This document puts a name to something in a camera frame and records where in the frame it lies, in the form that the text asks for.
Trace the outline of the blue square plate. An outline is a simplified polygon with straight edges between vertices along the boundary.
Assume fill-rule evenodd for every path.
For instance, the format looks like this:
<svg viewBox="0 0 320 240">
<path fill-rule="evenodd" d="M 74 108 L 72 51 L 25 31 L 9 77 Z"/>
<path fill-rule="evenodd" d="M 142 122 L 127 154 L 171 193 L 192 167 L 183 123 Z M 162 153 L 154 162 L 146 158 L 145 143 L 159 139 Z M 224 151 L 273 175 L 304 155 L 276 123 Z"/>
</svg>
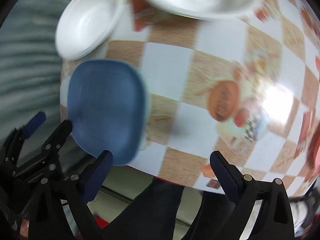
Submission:
<svg viewBox="0 0 320 240">
<path fill-rule="evenodd" d="M 67 118 L 72 137 L 88 154 L 109 150 L 115 166 L 125 166 L 142 142 L 148 95 L 137 70 L 118 60 L 87 60 L 77 66 L 68 87 Z"/>
</svg>

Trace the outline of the small white foam bowl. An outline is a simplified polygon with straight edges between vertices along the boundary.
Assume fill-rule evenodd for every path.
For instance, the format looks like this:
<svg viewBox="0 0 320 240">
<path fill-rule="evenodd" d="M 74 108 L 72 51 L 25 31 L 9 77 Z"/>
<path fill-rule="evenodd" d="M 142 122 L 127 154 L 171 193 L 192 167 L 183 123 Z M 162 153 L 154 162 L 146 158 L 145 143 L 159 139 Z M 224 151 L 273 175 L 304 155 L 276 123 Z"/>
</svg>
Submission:
<svg viewBox="0 0 320 240">
<path fill-rule="evenodd" d="M 55 32 L 58 55 L 78 60 L 106 42 L 118 24 L 125 0 L 71 0 Z"/>
</svg>

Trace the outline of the pink square plate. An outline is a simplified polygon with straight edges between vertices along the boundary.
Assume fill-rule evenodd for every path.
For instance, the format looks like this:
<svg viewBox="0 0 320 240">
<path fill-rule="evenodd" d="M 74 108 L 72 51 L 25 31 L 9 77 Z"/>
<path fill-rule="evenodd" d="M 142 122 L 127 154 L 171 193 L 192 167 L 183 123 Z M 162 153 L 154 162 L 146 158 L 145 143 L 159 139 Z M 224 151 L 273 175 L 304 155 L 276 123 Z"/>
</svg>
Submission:
<svg viewBox="0 0 320 240">
<path fill-rule="evenodd" d="M 319 137 L 320 137 L 319 125 L 317 126 L 309 148 L 307 162 L 310 168 L 312 168 L 317 176 L 319 176 Z"/>
</svg>

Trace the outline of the white sneaker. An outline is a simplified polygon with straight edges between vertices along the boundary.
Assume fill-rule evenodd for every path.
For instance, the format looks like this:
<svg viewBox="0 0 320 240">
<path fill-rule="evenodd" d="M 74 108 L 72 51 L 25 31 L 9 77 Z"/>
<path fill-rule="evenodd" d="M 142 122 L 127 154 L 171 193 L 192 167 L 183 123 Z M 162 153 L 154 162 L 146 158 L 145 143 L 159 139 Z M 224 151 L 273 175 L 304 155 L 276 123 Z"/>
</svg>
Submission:
<svg viewBox="0 0 320 240">
<path fill-rule="evenodd" d="M 304 239 L 313 226 L 316 212 L 319 208 L 319 199 L 309 194 L 299 198 L 291 198 L 289 201 L 295 238 Z"/>
</svg>

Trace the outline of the teal curtain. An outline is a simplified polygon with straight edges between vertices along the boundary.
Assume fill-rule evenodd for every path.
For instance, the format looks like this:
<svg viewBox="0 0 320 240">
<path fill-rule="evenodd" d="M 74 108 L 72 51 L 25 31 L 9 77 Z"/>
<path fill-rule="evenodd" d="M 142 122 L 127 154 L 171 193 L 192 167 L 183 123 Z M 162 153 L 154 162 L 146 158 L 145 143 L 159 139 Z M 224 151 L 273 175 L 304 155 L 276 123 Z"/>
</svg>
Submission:
<svg viewBox="0 0 320 240">
<path fill-rule="evenodd" d="M 58 20 L 71 0 L 18 0 L 1 26 L 1 142 L 43 111 L 46 121 L 23 144 L 19 159 L 36 155 L 60 123 L 62 60 Z"/>
</svg>

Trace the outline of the person legs in jeans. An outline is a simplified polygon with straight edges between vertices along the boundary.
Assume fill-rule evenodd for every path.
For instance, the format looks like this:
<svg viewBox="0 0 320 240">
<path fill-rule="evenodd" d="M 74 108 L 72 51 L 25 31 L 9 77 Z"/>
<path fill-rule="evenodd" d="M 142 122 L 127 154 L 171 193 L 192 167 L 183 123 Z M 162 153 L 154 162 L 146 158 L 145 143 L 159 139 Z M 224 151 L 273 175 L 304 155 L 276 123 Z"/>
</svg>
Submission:
<svg viewBox="0 0 320 240">
<path fill-rule="evenodd" d="M 107 239 L 173 239 L 184 187 L 153 179 L 108 226 Z M 183 239 L 214 239 L 234 211 L 224 194 L 204 192 L 201 206 Z"/>
</svg>

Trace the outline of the checkered patterned tablecloth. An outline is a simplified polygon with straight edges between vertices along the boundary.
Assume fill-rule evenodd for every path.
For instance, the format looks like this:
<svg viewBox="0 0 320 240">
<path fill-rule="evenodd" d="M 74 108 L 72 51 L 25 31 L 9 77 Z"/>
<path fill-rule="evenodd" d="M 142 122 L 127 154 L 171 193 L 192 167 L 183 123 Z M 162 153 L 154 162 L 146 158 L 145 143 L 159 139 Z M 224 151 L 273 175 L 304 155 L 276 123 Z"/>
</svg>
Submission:
<svg viewBox="0 0 320 240">
<path fill-rule="evenodd" d="M 252 12 L 213 21 L 125 0 L 106 42 L 63 59 L 63 119 L 71 75 L 100 59 L 129 63 L 148 95 L 142 142 L 128 166 L 220 193 L 209 165 L 217 150 L 257 180 L 281 179 L 290 197 L 316 180 L 307 158 L 319 125 L 319 20 L 306 0 L 261 0 Z"/>
</svg>

